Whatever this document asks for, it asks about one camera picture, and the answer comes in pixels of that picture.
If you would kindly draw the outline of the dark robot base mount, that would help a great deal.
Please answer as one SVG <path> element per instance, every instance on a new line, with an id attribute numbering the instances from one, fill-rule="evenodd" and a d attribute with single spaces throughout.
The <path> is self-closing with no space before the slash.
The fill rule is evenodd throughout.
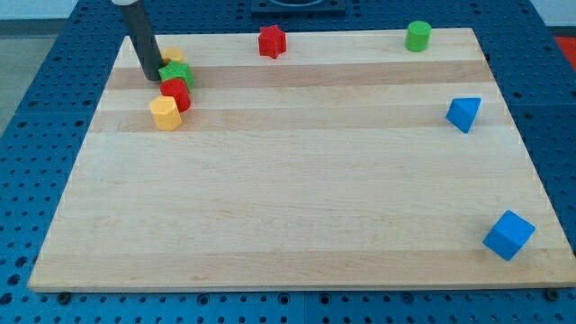
<path id="1" fill-rule="evenodd" d="M 252 16 L 268 14 L 343 14 L 347 0 L 249 0 Z"/>

